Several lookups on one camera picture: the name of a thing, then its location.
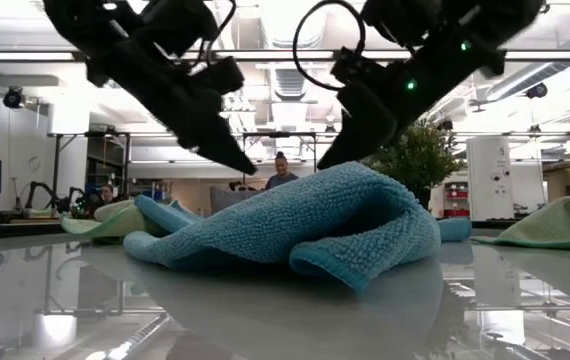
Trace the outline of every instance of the green towel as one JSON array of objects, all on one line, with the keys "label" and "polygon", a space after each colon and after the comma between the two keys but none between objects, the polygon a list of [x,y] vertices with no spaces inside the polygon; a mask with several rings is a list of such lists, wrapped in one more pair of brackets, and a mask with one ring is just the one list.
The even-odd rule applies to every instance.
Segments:
[{"label": "green towel", "polygon": [[96,210],[94,218],[96,220],[64,218],[61,226],[72,235],[88,239],[121,238],[134,231],[166,235],[164,230],[145,218],[133,200],[105,205]]},{"label": "green towel", "polygon": [[570,196],[560,198],[510,226],[497,238],[473,237],[495,245],[570,249]]}]

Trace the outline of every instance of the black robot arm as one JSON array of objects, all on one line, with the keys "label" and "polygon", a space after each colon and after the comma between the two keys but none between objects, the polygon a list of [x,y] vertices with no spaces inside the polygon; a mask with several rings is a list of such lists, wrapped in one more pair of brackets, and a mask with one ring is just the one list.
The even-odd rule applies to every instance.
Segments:
[{"label": "black robot arm", "polygon": [[[180,146],[253,174],[256,168],[219,115],[222,95],[244,82],[233,58],[215,59],[211,52],[236,8],[230,1],[232,12],[221,28],[203,0],[151,0],[140,14],[126,0],[44,0],[44,5],[56,30],[86,56],[90,82],[101,87],[113,79],[173,131]],[[342,88],[313,79],[297,57],[303,22],[330,4],[347,8],[359,24],[357,47],[343,48],[332,69]],[[543,5],[543,0],[366,0],[359,13],[345,0],[319,1],[293,41],[297,69],[312,83],[337,91],[344,109],[343,129],[318,167],[359,160],[394,142],[477,69],[502,74],[505,52],[498,47],[529,26]],[[366,26],[412,56],[386,65],[365,58]],[[182,61],[199,39],[197,61]],[[195,73],[201,60],[207,67]]]},{"label": "black robot arm", "polygon": [[[87,57],[90,82],[101,87],[113,79],[173,131],[183,148],[244,173],[256,171],[219,115],[222,95],[239,90],[244,78],[233,58],[211,55],[222,29],[202,0],[152,0],[140,14],[125,0],[44,5],[58,33]],[[199,60],[207,67],[194,73],[195,64],[180,58],[199,39]]]},{"label": "black robot arm", "polygon": [[[361,35],[355,50],[340,51],[331,70],[345,85],[342,88],[311,78],[296,55],[304,20],[330,4],[350,10]],[[542,6],[543,0],[367,0],[358,14],[344,0],[320,1],[299,24],[293,49],[299,72],[314,84],[337,91],[344,109],[343,129],[318,167],[360,160],[393,143],[404,128],[477,69],[489,76],[502,74],[505,51],[498,47],[529,26]],[[364,24],[407,48],[411,57],[385,66],[365,58]]]},{"label": "black robot arm", "polygon": [[56,196],[54,191],[50,189],[50,187],[47,186],[47,184],[42,182],[32,181],[29,183],[29,195],[27,196],[27,202],[25,202],[25,209],[32,208],[32,202],[34,201],[34,193],[36,192],[37,188],[42,188],[50,196],[50,201],[47,204],[47,207],[51,206],[52,204],[56,204],[58,202],[58,196]]}]

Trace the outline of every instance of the wire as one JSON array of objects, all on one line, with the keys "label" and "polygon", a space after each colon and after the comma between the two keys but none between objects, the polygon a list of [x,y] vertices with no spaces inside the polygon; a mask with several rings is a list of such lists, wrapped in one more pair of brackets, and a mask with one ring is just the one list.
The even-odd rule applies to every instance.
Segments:
[{"label": "wire", "polygon": [[201,46],[198,48],[198,55],[196,55],[196,60],[192,63],[192,65],[189,67],[190,70],[194,69],[198,64],[201,63],[201,60],[203,60],[204,58],[206,58],[206,54],[205,54],[205,40],[201,40]]},{"label": "wire", "polygon": [[209,44],[207,44],[207,57],[205,58],[205,62],[207,63],[207,66],[211,66],[212,63],[214,62],[214,55],[212,54],[212,48],[214,47],[214,42],[216,40],[218,40],[218,38],[223,33],[223,30],[225,30],[227,25],[229,25],[229,23],[234,18],[234,14],[236,13],[236,0],[229,0],[229,2],[232,3],[232,8],[230,9],[229,13],[227,14],[225,19],[221,23],[221,26],[216,31],[216,36],[214,37],[214,39],[212,41],[210,41]]},{"label": "wire", "polygon": [[12,181],[12,109],[7,109],[7,188],[11,187]]},{"label": "wire", "polygon": [[543,204],[547,204],[547,196],[545,194],[545,177],[543,176],[543,162],[541,153],[538,151],[538,137],[534,138],[534,153],[536,154],[536,172],[539,174],[541,182],[541,195],[543,195]]},{"label": "wire", "polygon": [[298,23],[296,31],[294,32],[294,40],[292,41],[292,57],[294,58],[294,65],[296,66],[296,70],[298,70],[298,72],[301,73],[301,75],[303,75],[303,77],[309,82],[326,90],[339,91],[341,89],[340,87],[322,83],[309,75],[301,66],[301,61],[298,58],[298,38],[301,35],[305,21],[307,21],[307,19],[312,16],[318,9],[327,5],[340,5],[343,8],[347,9],[347,11],[352,14],[352,16],[354,16],[354,19],[356,19],[356,22],[358,23],[358,44],[356,45],[355,52],[356,54],[360,55],[363,50],[365,50],[365,22],[361,18],[358,11],[356,11],[354,6],[345,0],[321,0],[316,5],[312,6],[312,8],[307,12],[307,14],[305,14],[305,16],[303,16],[301,21]]}]

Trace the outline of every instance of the green plant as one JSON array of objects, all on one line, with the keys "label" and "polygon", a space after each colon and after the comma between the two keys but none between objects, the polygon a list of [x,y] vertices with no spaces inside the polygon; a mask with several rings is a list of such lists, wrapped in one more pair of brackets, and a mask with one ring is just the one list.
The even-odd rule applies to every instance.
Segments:
[{"label": "green plant", "polygon": [[447,134],[426,120],[410,126],[393,145],[364,160],[370,168],[387,175],[419,194],[440,185],[465,166],[448,151]]}]

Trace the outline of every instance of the white column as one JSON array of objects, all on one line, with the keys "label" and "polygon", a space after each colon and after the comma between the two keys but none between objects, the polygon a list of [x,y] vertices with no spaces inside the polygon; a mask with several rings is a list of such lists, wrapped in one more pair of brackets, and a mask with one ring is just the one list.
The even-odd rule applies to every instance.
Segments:
[{"label": "white column", "polygon": [[[50,133],[82,134],[89,130],[90,103],[80,89],[67,90],[49,107]],[[85,188],[85,171],[87,164],[87,138],[79,136],[67,143],[71,138],[61,139],[58,163],[57,192],[67,195],[71,186]],[[55,138],[50,138],[48,148],[52,149],[47,158],[46,179],[52,185],[54,177]]]},{"label": "white column", "polygon": [[514,217],[509,142],[506,136],[467,140],[472,221]]}]

